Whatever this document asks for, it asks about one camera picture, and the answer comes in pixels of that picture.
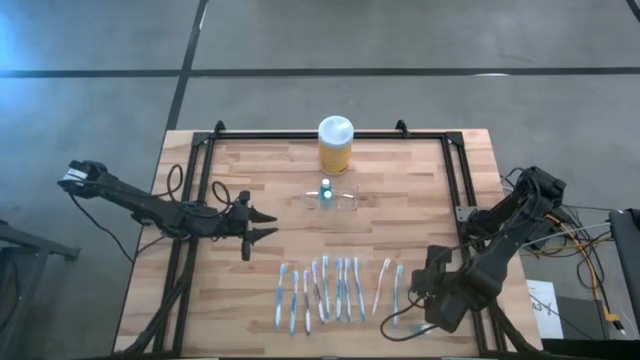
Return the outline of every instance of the gray floor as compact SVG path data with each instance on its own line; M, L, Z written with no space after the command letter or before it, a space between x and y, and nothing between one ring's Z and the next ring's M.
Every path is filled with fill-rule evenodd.
M5 0L0 71L179 69L197 4ZM212 0L193 66L640 66L639 35L624 1ZM0 218L82 247L77 263L50 262L23 358L110 351L130 265L55 181L70 160L91 159L149 189L176 83L0 78ZM536 164L569 184L567 203L627 208L640 206L639 93L638 76L191 79L177 127L313 128L341 114L358 128L489 128L501 172ZM85 204L132 253L140 229L128 214ZM614 246L600 253L612 310L632 317ZM577 261L524 264L559 295L589 299Z

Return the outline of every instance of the white paper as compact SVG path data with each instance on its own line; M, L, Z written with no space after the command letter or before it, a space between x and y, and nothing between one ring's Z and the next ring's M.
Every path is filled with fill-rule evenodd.
M553 283L548 281L527 280L529 294L535 296L529 297L531 308L538 323L538 332L542 339L564 339L562 334L562 323L560 317L554 314L558 313L558 302L556 301L556 292L553 289Z

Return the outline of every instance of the metal rod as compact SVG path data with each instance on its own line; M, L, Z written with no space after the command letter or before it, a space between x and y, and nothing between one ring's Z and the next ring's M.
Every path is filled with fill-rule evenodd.
M195 175L196 161L198 160L198 149L200 144L196 143L194 139L191 142L191 151L189 152L189 162L187 163L187 173L185 175L184 186L182 187L182 201L189 201L191 198L191 189L193 185L193 176ZM176 279L176 272L178 270L178 260L180 259L180 248L182 247L182 241L174 239L171 244L171 254L169 255L169 266L167 268L167 275L164 280L164 289L162 290L162 303L164 303L173 288L173 284ZM164 351L164 339L167 332L167 319L164 318L160 321L158 326L158 332L153 343L153 352Z
M176 281L176 285L169 292L167 300L160 305L160 308L153 315L147 327L140 333L136 341L125 350L125 353L144 352L153 339L153 334L158 332L158 326L160 326L162 322L166 322L169 312L171 308L173 308L173 304L175 304L178 297L184 293L187 285L191 282L191 279L186 275L186 273L180 275Z
M471 169L469 168L469 160L467 159L467 151L464 146L464 140L461 144L456 144L458 148L458 158L460 159L460 169L462 171L462 181L464 182L465 193L467 194L467 203L469 206L478 206L478 202L476 200L476 194L473 189L473 181L471 179ZM466 243L469 241L466 234L463 235L463 241ZM480 249L484 249L484 243L478 243L477 245ZM496 300L491 302L492 306L489 306L489 317L491 319L491 330L493 332L493 337L496 342L496 348L499 351L507 351L507 343L505 339L505 334L498 322L498 317L495 313L495 307L497 306Z
M432 139L437 140L444 136L444 132L412 132L412 139ZM318 138L317 131L291 131L291 132L220 132L220 140L313 140ZM390 130L388 132L368 132L356 131L355 139L404 139L400 130Z
M70 248L55 241L28 234L9 226L3 221L0 221L0 239L13 245L24 246L33 250L45 249L50 254L63 256L65 260L76 260L80 252L78 248Z
M444 166L447 172L447 182L449 184L449 193L451 196L453 217L454 217L454 221L456 222L456 232L458 234L458 240L460 241L460 244L464 245L465 242L462 237L463 231L461 229L460 222L458 222L455 216L456 207L460 206L460 195L458 194L458 184L456 181L456 173L453 168L453 159L451 157L451 148L449 146L449 139L447 138L446 134L442 136L441 144L442 144L442 153L444 156ZM466 246L463 246L462 248L460 248L460 253L462 254L462 259L465 261L471 257L471 252L469 251L469 248ZM484 351L487 351L487 337L484 332L482 314L479 311L472 310L471 318L473 320L473 329L476 334L478 352L483 353Z
M205 202L207 197L207 189L209 188L209 173L211 172L211 161L213 160L213 144L215 133L207 139L207 151L204 154L204 163L202 164L202 174L200 174L200 184L198 186L198 202Z
M219 134L218 128L207 139L207 150L204 155L204 163L202 164L202 174L200 176L200 186L198 188L197 199L199 202L204 202L207 196L209 174L211 173L211 161L213 160L213 147L215 145L216 137ZM182 296L180 297L180 305L178 307L178 317L176 320L176 331L173 336L172 350L178 355L182 352L182 342L184 340L184 330L187 323L187 315L189 309L189 299L191 297L191 284L193 279L193 273L195 271L196 256L198 254L198 242L200 239L196 236L192 236L189 239L189 249L187 250L187 259L185 260L183 273L188 276L189 283L187 284Z

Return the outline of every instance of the wooden table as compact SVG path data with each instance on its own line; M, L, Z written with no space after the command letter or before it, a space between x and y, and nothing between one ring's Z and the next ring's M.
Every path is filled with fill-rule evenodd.
M165 179L173 164L186 168L192 133L167 133L155 178L155 193L166 191ZM491 207L504 195L489 133L463 130L463 134L479 206ZM350 171L333 181L358 185L359 207L357 211L322 212L306 209L300 202L300 193L315 190L325 177L319 170L315 141L216 141L210 182L220 180L227 184L234 198L238 191L250 190L252 204L264 213L277 216L279 221L275 224L280 230L252 248L250 262L240 260L237 238L217 243L201 240L183 356L476 355L477 345L468 314L454 334L434 330L404 343L386 341L378 330L380 321L393 312L396 264L405 266L402 308L408 305L406 288L411 271L424 266L426 247L458 244L443 162L437 141L356 140ZM207 202L220 206L210 191ZM145 229L140 246L158 236L157 229ZM158 243L136 259L115 350L131 344L158 308L170 247L170 241ZM299 301L296 334L291 337L288 324L292 271L297 270L302 276L312 260L322 255L331 258L330 297L334 317L334 261L337 257L359 257L366 322L361 323L357 316L358 301L351 278L352 323L346 323L343 315L342 322L334 320L322 326L317 313L312 312L312 334L306 336L302 316L304 302ZM377 313L371 316L378 273L386 257L391 258L392 263L384 278ZM276 284L282 262L288 263L289 271L284 283L282 324L280 330L276 330L273 324ZM460 254L455 252L449 269L459 264ZM302 295L302 282L299 290ZM499 303L527 340L541 348L518 256L509 263L509 276ZM397 329L389 327L389 333L407 335L422 319L423 312L412 309L400 316ZM491 344L486 314L485 328ZM171 326L168 336L173 336Z

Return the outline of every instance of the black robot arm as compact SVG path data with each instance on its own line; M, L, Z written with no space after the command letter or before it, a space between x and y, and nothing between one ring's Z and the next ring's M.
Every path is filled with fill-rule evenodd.
M275 217L249 207L249 191L218 212L200 202L163 200L110 174L107 167L93 161L72 161L58 184L72 196L85 199L101 197L131 211L131 217L142 225L153 222L167 236L183 239L197 237L242 238L242 259L250 259L251 245L277 231L276 228L253 229L252 222L272 222Z
M446 272L452 248L429 246L425 269L412 273L412 290L424 297L425 320L454 332L469 308L496 299L507 265L538 222L562 204L565 183L537 167L525 170L513 193L490 210L475 211L463 224L465 238L489 245L455 272Z

